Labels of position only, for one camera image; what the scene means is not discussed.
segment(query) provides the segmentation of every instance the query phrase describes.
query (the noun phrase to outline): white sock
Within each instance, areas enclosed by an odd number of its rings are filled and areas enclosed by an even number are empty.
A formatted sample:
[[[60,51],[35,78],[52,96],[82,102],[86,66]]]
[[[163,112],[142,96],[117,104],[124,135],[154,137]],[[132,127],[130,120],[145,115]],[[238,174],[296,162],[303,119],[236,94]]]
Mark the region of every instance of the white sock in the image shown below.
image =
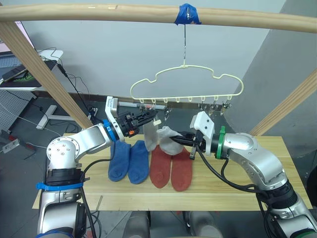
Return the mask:
[[[158,145],[158,126],[153,125],[153,121],[143,125],[144,142],[147,151],[151,152]]]
[[[181,134],[179,134],[177,131],[172,130],[168,126],[163,126],[162,129],[159,129],[158,140],[161,150],[169,155],[177,155],[182,152],[184,146],[170,139],[171,136],[177,135]]]

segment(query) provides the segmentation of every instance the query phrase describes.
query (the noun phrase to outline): white plastic hanger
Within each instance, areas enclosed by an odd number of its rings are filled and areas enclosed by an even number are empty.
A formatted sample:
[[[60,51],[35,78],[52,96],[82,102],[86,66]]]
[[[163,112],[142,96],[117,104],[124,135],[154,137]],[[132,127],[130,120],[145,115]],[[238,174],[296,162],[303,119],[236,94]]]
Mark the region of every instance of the white plastic hanger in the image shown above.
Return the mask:
[[[231,100],[232,96],[238,96],[238,95],[240,95],[243,92],[244,84],[243,84],[242,80],[240,78],[234,76],[234,75],[224,73],[221,76],[217,77],[217,76],[214,76],[214,70],[212,68],[199,66],[199,65],[188,65],[188,64],[186,64],[186,25],[185,24],[184,24],[184,38],[185,38],[185,40],[184,40],[184,62],[183,62],[183,64],[181,66],[179,66],[179,67],[167,68],[167,69],[164,69],[164,70],[162,70],[160,72],[157,72],[156,75],[155,75],[155,79],[153,81],[150,81],[148,78],[144,78],[144,79],[139,80],[139,81],[135,82],[134,84],[132,84],[132,86],[130,88],[130,95],[131,95],[131,97],[133,99],[139,100],[141,103],[144,103],[144,100],[151,100],[153,103],[155,103],[156,100],[161,100],[161,99],[163,99],[164,102],[167,103],[169,99],[175,99],[176,102],[179,103],[180,99],[183,99],[183,98],[187,98],[189,102],[193,101],[193,98],[200,98],[201,101],[204,102],[206,100],[206,98],[208,98],[208,97],[214,97],[215,101],[217,101],[219,97],[227,97],[228,100]],[[235,93],[235,94],[183,96],[183,97],[159,97],[159,98],[136,98],[132,94],[133,88],[136,85],[138,85],[139,83],[142,83],[143,81],[148,81],[149,83],[155,83],[157,81],[157,79],[158,79],[158,76],[161,73],[168,72],[168,71],[171,71],[171,70],[176,70],[176,69],[186,69],[186,68],[189,68],[189,67],[201,68],[201,69],[209,70],[209,71],[211,71],[211,76],[214,79],[221,79],[223,76],[228,76],[228,77],[234,78],[234,79],[236,79],[236,80],[238,80],[240,82],[241,90],[240,90],[240,92]]]

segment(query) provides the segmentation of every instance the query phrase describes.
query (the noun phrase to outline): wooden table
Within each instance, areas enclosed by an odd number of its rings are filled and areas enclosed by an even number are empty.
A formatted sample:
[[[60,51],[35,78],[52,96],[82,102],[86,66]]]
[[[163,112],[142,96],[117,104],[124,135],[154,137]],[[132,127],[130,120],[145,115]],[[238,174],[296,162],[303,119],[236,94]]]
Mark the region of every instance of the wooden table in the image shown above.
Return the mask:
[[[134,144],[137,140],[143,140],[143,135],[126,138],[126,142]],[[308,208],[310,201],[303,187],[301,179],[286,149],[282,137],[259,136],[259,144],[274,153],[282,162],[286,174],[295,191],[303,198]],[[98,159],[109,159],[110,149],[104,149],[93,155],[86,155],[81,160],[83,169]],[[207,160],[220,172],[223,160],[217,160],[209,156]],[[109,162],[101,162],[93,165],[87,172],[86,177],[90,180],[85,182],[84,189],[91,210],[96,210],[100,202],[99,210],[104,211],[258,211],[259,206],[253,193],[242,192],[231,188],[220,181],[208,170],[199,154],[193,162],[193,179],[188,190],[176,192],[171,182],[159,189],[156,188],[148,177],[141,184],[131,184],[128,176],[119,182],[111,182],[108,179]],[[249,177],[244,170],[234,161],[230,161],[226,171],[226,177],[237,184],[250,183]],[[33,208],[39,206],[39,195]]]

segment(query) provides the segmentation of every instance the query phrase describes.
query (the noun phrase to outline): wooden pole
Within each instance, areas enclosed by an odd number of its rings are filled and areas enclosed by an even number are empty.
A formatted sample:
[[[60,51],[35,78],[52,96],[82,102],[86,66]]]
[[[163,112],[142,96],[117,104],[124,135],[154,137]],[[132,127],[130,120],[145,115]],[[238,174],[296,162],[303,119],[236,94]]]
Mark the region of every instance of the wooden pole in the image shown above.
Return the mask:
[[[31,4],[0,7],[0,21],[102,20],[174,23],[179,6],[132,4]],[[281,13],[197,8],[203,25],[317,33],[317,18]]]
[[[0,38],[49,94],[82,127],[92,123],[65,91],[14,22],[0,22]]]
[[[250,131],[250,134],[263,135],[316,90],[317,69],[315,69],[283,102],[254,127]]]

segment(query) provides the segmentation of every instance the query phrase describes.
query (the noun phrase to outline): blue tape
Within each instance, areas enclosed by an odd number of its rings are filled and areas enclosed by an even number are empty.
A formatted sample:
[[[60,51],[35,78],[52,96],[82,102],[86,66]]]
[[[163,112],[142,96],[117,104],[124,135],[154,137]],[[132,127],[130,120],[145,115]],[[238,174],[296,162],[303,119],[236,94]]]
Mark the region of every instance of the blue tape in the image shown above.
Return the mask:
[[[80,183],[75,183],[75,184],[71,184],[71,185],[64,185],[64,186],[49,186],[49,185],[45,185],[42,182],[38,182],[36,184],[36,188],[37,189],[44,189],[46,191],[61,191],[61,190],[69,190],[69,189],[74,189],[74,188],[80,188],[84,185],[83,182]]]
[[[111,128],[110,128],[110,122],[108,121],[108,120],[104,120],[104,127],[107,129],[107,131],[108,131],[108,133],[109,133],[109,135],[110,135],[110,138],[111,138],[111,140],[113,141],[113,142],[115,142],[116,141],[116,139],[115,139],[115,136],[114,136],[114,134],[113,134],[113,131],[111,130]]]
[[[48,236],[50,234],[64,234],[70,238],[74,238],[74,236],[72,234],[66,233],[66,232],[60,232],[60,231],[50,231],[50,232],[46,232],[46,233],[42,233],[42,234],[38,234],[36,235],[35,238],[40,238],[40,237],[45,237]]]
[[[191,24],[192,22],[199,25],[201,24],[201,22],[199,21],[196,8],[188,3],[179,6],[179,13],[174,23],[178,25]]]

